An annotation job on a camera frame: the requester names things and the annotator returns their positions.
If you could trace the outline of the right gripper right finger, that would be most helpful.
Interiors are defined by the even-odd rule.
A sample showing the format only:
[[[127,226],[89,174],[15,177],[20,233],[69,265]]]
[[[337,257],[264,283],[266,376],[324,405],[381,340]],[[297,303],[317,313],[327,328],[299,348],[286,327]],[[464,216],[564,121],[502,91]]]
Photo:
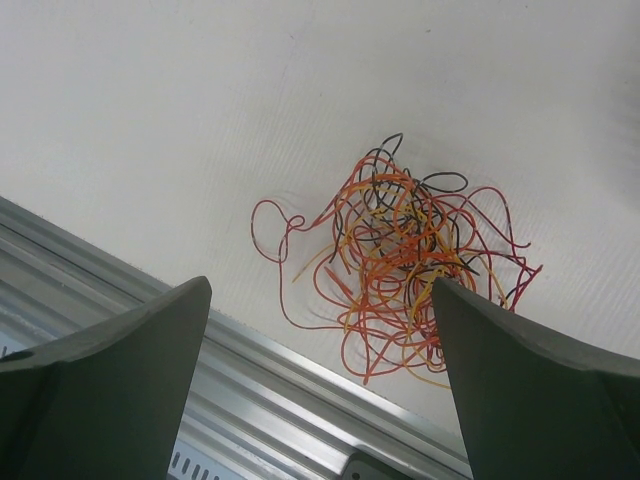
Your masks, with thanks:
[[[638,478],[638,360],[449,279],[432,300],[474,478]]]

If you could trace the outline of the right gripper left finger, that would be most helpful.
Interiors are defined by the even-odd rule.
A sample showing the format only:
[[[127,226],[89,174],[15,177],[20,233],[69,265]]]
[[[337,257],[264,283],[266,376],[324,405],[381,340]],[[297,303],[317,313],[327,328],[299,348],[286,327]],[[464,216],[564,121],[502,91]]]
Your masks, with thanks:
[[[210,301],[195,277],[3,358],[2,478],[166,478]]]

